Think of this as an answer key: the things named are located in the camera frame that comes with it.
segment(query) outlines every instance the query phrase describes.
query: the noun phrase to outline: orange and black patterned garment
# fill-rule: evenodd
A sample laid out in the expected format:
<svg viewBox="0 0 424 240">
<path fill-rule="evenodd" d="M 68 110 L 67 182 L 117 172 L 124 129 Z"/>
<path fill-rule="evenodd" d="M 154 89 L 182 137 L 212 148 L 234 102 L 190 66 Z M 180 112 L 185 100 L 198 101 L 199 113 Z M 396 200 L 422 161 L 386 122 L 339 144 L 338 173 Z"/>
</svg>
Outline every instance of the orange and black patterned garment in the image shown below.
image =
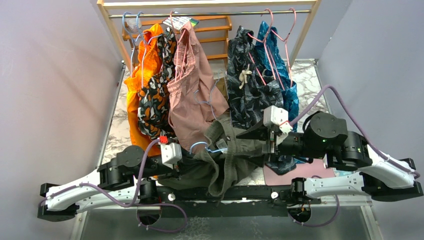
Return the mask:
<svg viewBox="0 0 424 240">
<path fill-rule="evenodd" d="M 175 78 L 174 54 L 177 41 L 174 32 L 168 27 L 157 39 L 157 55 L 163 66 L 158 74 L 150 78 L 147 85 L 141 89 L 138 105 L 138 127 L 140 131 L 157 139 L 159 136 L 174 138 L 174 130 L 168 123 L 170 110 L 170 93 L 167 83 Z"/>
</svg>

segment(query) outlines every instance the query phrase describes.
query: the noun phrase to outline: gray wall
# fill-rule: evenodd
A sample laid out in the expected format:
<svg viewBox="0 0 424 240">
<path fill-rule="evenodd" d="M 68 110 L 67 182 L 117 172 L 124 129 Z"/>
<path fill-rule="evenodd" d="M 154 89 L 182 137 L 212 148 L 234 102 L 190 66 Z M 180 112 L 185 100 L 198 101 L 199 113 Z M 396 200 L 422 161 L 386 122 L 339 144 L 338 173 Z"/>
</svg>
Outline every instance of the gray wall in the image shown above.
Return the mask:
<svg viewBox="0 0 424 240">
<path fill-rule="evenodd" d="M 155 0 L 145 0 L 145 2 L 154 2 Z M 128 0 L 105 0 L 105 2 L 135 2 Z M 297 56 L 298 59 L 318 59 L 321 57 L 321 53 L 329 42 L 331 36 L 339 25 L 340 20 L 343 15 L 345 15 L 346 10 L 349 7 L 349 4 L 352 0 L 322 0 L 321 5 L 316 13 L 315 19 L 309 29 L 309 32 L 306 36 L 305 41 L 300 49 L 300 52 Z M 247 6 L 247 7 L 207 7 L 207 8 L 176 8 L 176 9 L 144 9 L 143 12 L 146 14 L 164 14 L 169 13 L 171 10 L 174 10 L 179 13 L 213 13 L 213 12 L 243 12 L 243 11 L 263 11 L 266 8 L 270 8 L 272 11 L 284 11 L 288 10 L 290 7 L 294 7 L 296 10 L 308 9 L 310 6 Z M 141 10 L 126 9 L 127 12 L 136 14 Z M 111 10 L 111 14 L 122 14 L 124 10 Z M 293 29 L 292 35 L 288 41 L 288 49 L 291 52 L 293 49 L 296 39 L 299 36 L 302 26 L 306 19 L 306 14 L 297 15 L 297 23 Z M 229 34 L 230 38 L 235 37 L 236 31 L 240 25 L 247 29 L 251 29 L 255 34 L 259 30 L 261 21 L 266 21 L 268 24 L 271 23 L 271 18 L 269 15 L 250 15 L 250 16 L 231 16 L 232 20 L 232 31 Z M 118 27 L 119 32 L 122 29 L 122 20 L 115 19 L 115 25 Z M 277 27 L 280 36 L 284 38 L 293 24 L 293 15 L 284 14 L 284 15 L 274 15 L 274 26 Z M 200 33 L 201 38 L 212 38 L 216 37 L 217 32 L 213 32 L 213 35 L 207 35 L 205 33 Z M 130 44 L 125 42 L 128 51 L 130 50 Z M 213 43 L 203 44 L 203 48 L 206 54 L 217 54 L 216 48 L 220 45 Z M 285 59 L 284 53 L 284 43 L 279 42 L 279 48 L 282 51 L 282 58 Z"/>
<path fill-rule="evenodd" d="M 374 144 L 414 159 L 421 173 L 423 9 L 421 0 L 354 0 L 318 62 L 322 83 L 336 86 Z M 326 96 L 346 118 L 333 94 Z M 423 197 L 374 204 L 385 240 L 423 238 Z"/>
<path fill-rule="evenodd" d="M 89 1 L 0 1 L 0 239 L 69 239 L 36 218 L 40 184 L 95 167 L 120 66 Z"/>
</svg>

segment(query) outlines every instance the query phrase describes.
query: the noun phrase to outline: bolt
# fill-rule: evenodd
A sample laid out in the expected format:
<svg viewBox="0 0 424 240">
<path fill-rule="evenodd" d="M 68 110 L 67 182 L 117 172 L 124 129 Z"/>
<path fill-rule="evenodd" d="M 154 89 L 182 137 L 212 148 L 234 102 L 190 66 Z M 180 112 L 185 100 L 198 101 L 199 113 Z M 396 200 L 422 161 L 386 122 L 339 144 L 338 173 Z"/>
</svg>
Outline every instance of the bolt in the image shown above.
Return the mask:
<svg viewBox="0 0 424 240">
<path fill-rule="evenodd" d="M 277 193 L 277 192 L 275 192 L 275 191 L 274 191 L 274 192 L 272 192 L 272 193 L 271 193 L 271 198 L 272 198 L 272 199 L 276 199 L 276 198 L 278 198 L 278 193 Z"/>
<path fill-rule="evenodd" d="M 173 193 L 170 193 L 170 194 L 168 194 L 168 200 L 169 201 L 174 201 L 175 200 L 175 194 L 173 194 Z"/>
</svg>

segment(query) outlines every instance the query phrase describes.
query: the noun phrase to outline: clothing rack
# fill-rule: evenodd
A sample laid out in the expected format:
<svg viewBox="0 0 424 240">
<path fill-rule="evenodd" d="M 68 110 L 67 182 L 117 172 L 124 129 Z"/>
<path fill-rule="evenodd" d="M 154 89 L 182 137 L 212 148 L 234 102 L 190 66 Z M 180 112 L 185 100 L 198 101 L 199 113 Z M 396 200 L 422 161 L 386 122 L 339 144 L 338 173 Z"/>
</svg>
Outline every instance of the clothing rack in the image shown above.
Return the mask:
<svg viewBox="0 0 424 240">
<path fill-rule="evenodd" d="M 119 49 L 119 52 L 127 66 L 131 66 L 130 55 L 127 52 L 124 41 L 121 34 L 118 32 L 112 19 L 122 18 L 122 15 L 111 15 L 109 10 L 116 9 L 136 9 L 143 11 L 145 9 L 185 9 L 185 8 L 210 8 L 210 7 L 249 7 L 249 6 L 297 6 L 307 5 L 310 6 L 308 10 L 296 10 L 297 14 L 307 14 L 306 20 L 303 24 L 302 30 L 294 44 L 294 48 L 291 51 L 288 59 L 290 66 L 293 63 L 301 49 L 301 46 L 308 33 L 309 27 L 314 20 L 317 10 L 322 0 L 188 0 L 188 1 L 140 1 L 140 2 L 105 2 L 104 0 L 98 0 L 97 6 L 101 12 L 101 15 L 106 22 L 107 27 Z M 272 14 L 292 14 L 290 10 L 286 11 L 273 11 Z M 270 14 L 268 11 L 246 11 L 246 12 L 204 12 L 204 13 L 175 13 L 173 17 L 195 17 L 195 16 L 239 16 L 239 15 L 266 15 Z M 169 17 L 169 13 L 159 14 L 140 14 L 139 18 L 163 18 Z M 126 18 L 135 18 L 136 14 L 127 14 Z"/>
</svg>

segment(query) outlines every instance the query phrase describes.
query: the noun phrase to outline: pink mat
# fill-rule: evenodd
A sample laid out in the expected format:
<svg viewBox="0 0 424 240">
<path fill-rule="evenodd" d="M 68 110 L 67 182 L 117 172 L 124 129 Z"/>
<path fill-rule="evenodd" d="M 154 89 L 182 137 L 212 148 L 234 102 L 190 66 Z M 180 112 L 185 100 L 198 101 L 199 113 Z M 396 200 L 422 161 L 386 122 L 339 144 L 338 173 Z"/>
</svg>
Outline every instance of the pink mat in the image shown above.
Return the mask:
<svg viewBox="0 0 424 240">
<path fill-rule="evenodd" d="M 321 159 L 314 159 L 313 163 L 311 164 L 297 164 L 295 170 L 289 171 L 288 173 L 281 176 L 277 175 L 269 167 L 263 167 L 265 184 L 268 186 L 290 185 L 292 184 L 292 179 L 294 178 L 310 178 L 313 175 L 317 175 L 322 178 L 331 178 L 335 176 L 333 169 L 325 168 L 323 160 Z"/>
</svg>

